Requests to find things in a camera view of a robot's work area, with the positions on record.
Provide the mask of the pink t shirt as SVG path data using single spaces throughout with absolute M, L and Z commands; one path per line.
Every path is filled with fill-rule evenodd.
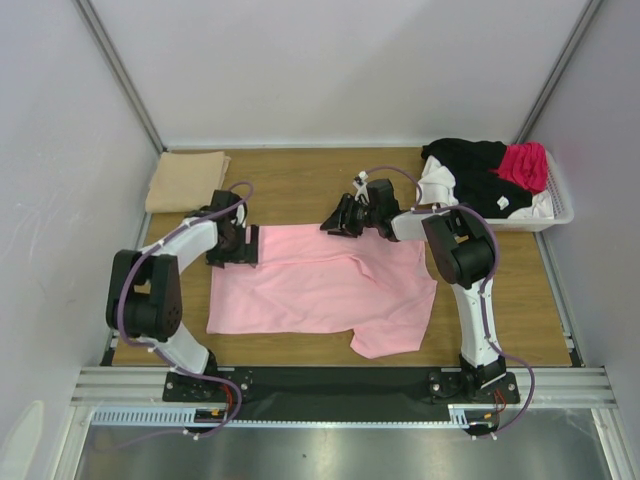
M 414 352 L 429 325 L 437 282 L 420 241 L 358 238 L 319 226 L 266 226 L 257 266 L 212 272 L 209 334 L 352 332 L 351 349 L 379 357 Z

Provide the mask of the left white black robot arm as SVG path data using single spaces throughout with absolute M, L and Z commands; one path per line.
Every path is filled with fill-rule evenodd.
M 113 258 L 108 326 L 124 343 L 162 359 L 172 383 L 199 400 L 211 399 L 219 388 L 229 402 L 240 402 L 242 393 L 218 374 L 214 353 L 184 325 L 181 275 L 201 256 L 213 268 L 258 264 L 259 227 L 247 223 L 249 198 L 216 190 L 209 205 L 187 214 L 161 239 Z

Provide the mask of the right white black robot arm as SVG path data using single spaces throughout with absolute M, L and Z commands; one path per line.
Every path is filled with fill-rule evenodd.
M 492 306 L 493 277 L 499 263 L 497 241 L 482 217 L 466 206 L 404 211 L 388 179 L 354 181 L 357 191 L 342 195 L 320 229 L 357 238 L 375 229 L 389 241 L 424 240 L 442 279 L 452 288 L 462 333 L 460 368 L 435 370 L 427 385 L 431 401 L 477 404 L 518 402 L 515 376 L 499 346 Z

